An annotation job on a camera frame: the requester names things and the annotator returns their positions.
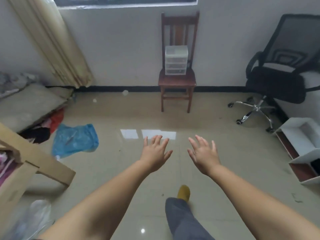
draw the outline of chrome chair base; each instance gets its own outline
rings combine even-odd
[[[242,123],[245,122],[252,115],[253,112],[259,112],[262,115],[264,115],[264,117],[266,117],[266,119],[270,123],[270,127],[266,129],[266,132],[274,133],[275,130],[273,128],[273,121],[269,117],[268,114],[266,114],[265,112],[262,111],[262,109],[272,109],[273,111],[275,111],[276,107],[268,106],[268,105],[266,105],[266,106],[262,105],[263,102],[265,101],[266,97],[267,96],[263,96],[263,98],[257,104],[254,102],[254,98],[252,96],[247,98],[247,100],[245,102],[235,101],[235,102],[229,103],[228,104],[229,108],[233,107],[234,104],[243,104],[243,105],[246,105],[246,106],[249,106],[249,107],[252,108],[252,110],[249,113],[247,113],[245,116],[243,116],[242,119],[237,120],[236,123],[238,125],[242,125]]]

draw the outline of plastic drawer organizer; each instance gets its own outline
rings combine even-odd
[[[165,74],[185,75],[188,64],[188,46],[173,45],[165,47]]]
[[[290,118],[275,134],[292,158],[289,165],[300,183],[320,183],[310,165],[320,158],[320,126],[311,118]]]

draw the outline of person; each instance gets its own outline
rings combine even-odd
[[[320,229],[272,196],[260,191],[222,166],[214,141],[200,136],[189,141],[188,153],[198,170],[227,195],[256,239],[320,239]],[[108,240],[121,222],[142,181],[160,169],[173,151],[165,153],[169,139],[154,136],[144,145],[140,160],[106,182],[39,236],[42,240]],[[188,206],[190,190],[183,185],[177,198],[166,200],[165,212],[174,240],[214,239],[194,218]]]

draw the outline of beige floor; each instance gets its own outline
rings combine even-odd
[[[235,123],[248,108],[228,108],[227,104],[246,97],[248,94],[242,93],[195,93],[187,114],[186,101],[165,101],[161,113],[159,93],[78,94],[76,103],[66,109],[63,122],[69,126],[92,123],[100,141],[98,149],[62,160],[76,171],[65,192],[59,184],[36,175],[19,207],[45,196],[52,201],[52,217],[61,217],[138,160],[144,136],[163,134],[171,139],[168,150],[174,152],[141,184],[112,239],[171,239],[165,200],[176,196],[182,184],[190,187],[194,215],[214,238],[254,239],[222,190],[198,172],[189,158],[187,138],[198,134],[216,142],[223,165],[320,226],[318,188],[300,185],[288,166],[290,159],[284,148],[265,132],[267,121],[253,116],[241,126]],[[53,138],[41,145],[48,153]]]

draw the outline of finger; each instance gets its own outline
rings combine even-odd
[[[188,151],[189,156],[191,157],[192,161],[193,161],[194,163],[196,163],[196,156],[195,156],[194,151],[191,150],[191,149],[188,149],[187,151]]]
[[[167,145],[168,145],[168,142],[169,142],[169,138],[166,138],[166,139],[161,143],[162,148],[166,149],[166,147],[167,147]]]
[[[146,147],[147,145],[148,145],[148,137],[146,136],[143,141],[143,147]]]
[[[212,150],[214,150],[214,151],[216,151],[216,152],[218,151],[218,150],[217,150],[217,147],[216,147],[216,144],[214,143],[214,141],[212,141]]]
[[[208,146],[209,146],[209,143],[207,142],[207,140],[206,140],[205,138],[203,138],[203,137],[201,137],[201,138],[202,138],[204,144],[206,145],[206,147],[208,147]]]
[[[206,146],[206,145],[205,145],[205,142],[202,140],[202,137],[200,137],[200,136],[198,136],[198,135],[195,135],[195,138],[197,139],[197,141],[199,142],[199,145],[200,145],[201,147]]]
[[[161,140],[162,136],[157,136],[157,138],[155,139],[154,144],[155,145],[160,145],[160,140]]]
[[[189,141],[190,141],[190,143],[191,143],[191,145],[192,145],[192,148],[193,148],[194,150],[198,149],[198,144],[194,141],[194,139],[192,139],[191,137],[189,137]]]
[[[167,161],[173,152],[173,150],[166,152],[164,155],[164,160]]]
[[[156,141],[156,138],[157,138],[158,135],[155,135],[151,138],[151,144],[150,145],[153,145]]]

